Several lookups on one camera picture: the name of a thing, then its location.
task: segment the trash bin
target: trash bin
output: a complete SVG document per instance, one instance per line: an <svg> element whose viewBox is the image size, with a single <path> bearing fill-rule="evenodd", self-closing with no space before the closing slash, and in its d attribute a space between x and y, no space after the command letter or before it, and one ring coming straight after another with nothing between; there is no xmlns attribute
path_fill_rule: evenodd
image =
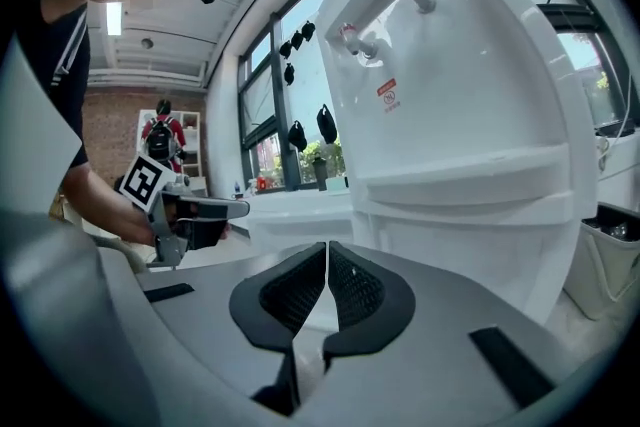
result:
<svg viewBox="0 0 640 427"><path fill-rule="evenodd" d="M588 318L598 320L640 275L640 214L606 203L582 221L564 289Z"/></svg>

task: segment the warning label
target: warning label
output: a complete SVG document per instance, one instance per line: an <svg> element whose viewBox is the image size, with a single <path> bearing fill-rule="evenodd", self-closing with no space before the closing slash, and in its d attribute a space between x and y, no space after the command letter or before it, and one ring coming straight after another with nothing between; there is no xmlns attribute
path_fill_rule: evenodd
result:
<svg viewBox="0 0 640 427"><path fill-rule="evenodd" d="M391 79L389 82L385 82L382 86L378 88L378 96L382 96L390 89L396 87L396 79Z"/></svg>

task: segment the black shirt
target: black shirt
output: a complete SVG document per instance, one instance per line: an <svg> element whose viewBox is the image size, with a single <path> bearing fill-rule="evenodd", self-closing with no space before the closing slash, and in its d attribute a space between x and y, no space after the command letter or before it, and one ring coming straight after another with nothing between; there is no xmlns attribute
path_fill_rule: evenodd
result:
<svg viewBox="0 0 640 427"><path fill-rule="evenodd" d="M89 79L91 47L86 4L52 24L32 0L18 23L18 39L33 72L60 115L82 141L82 104ZM87 162L84 141L71 167Z"/></svg>

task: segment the ceiling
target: ceiling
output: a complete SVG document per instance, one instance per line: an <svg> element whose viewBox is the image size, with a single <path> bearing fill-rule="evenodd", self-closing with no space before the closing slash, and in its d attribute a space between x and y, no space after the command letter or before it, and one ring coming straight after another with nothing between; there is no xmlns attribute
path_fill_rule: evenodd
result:
<svg viewBox="0 0 640 427"><path fill-rule="evenodd" d="M216 43L241 2L123 0L121 36L107 35L105 6L89 3L89 85L201 88ZM142 46L144 38L152 48Z"/></svg>

